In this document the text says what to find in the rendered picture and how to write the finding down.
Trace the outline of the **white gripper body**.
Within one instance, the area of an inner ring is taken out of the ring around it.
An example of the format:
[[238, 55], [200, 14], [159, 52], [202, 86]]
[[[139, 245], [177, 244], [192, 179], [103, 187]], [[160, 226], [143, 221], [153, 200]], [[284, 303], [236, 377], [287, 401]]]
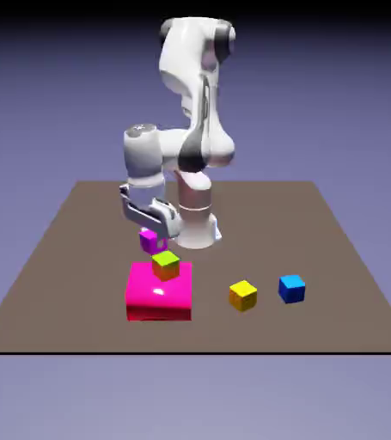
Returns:
[[181, 232], [181, 217], [175, 207], [167, 201], [153, 198], [146, 207], [131, 201], [129, 185], [119, 186], [119, 195], [125, 217], [140, 227], [157, 233], [159, 239], [176, 238]]

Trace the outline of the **small magenta cube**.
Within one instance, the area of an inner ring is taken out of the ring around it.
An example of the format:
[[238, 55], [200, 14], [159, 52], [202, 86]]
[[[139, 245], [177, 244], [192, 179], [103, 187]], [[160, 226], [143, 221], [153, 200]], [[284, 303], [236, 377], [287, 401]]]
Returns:
[[156, 242], [160, 240], [157, 233], [150, 229], [141, 229], [138, 233], [141, 248], [149, 255], [159, 254], [166, 250], [158, 250]]

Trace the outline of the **small green cube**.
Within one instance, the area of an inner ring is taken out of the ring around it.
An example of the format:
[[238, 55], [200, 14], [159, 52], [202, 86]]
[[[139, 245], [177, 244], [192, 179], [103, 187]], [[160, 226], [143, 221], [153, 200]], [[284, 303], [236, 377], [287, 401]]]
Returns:
[[169, 250], [151, 256], [152, 271], [161, 281], [180, 276], [180, 258]]

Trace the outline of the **small yellow cube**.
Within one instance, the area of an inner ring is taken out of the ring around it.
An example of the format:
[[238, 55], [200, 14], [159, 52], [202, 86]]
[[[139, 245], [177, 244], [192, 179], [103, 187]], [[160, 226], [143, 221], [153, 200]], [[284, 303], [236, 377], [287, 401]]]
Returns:
[[238, 311], [244, 312], [257, 303], [257, 288], [247, 280], [242, 280], [229, 287], [229, 302]]

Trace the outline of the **small blue cube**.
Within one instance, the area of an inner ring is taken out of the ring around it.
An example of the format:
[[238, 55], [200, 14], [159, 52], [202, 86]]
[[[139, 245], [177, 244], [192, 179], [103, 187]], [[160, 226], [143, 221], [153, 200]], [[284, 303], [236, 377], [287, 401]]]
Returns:
[[304, 301], [306, 284], [299, 275], [284, 275], [279, 278], [278, 294], [284, 303]]

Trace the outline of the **large pink box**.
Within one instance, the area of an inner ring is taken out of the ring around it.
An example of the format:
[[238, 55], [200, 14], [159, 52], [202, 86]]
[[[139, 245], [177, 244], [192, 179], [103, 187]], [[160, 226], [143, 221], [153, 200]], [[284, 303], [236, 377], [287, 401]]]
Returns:
[[180, 263], [180, 275], [161, 281], [151, 262], [133, 262], [125, 287], [128, 321], [190, 321], [192, 263]]

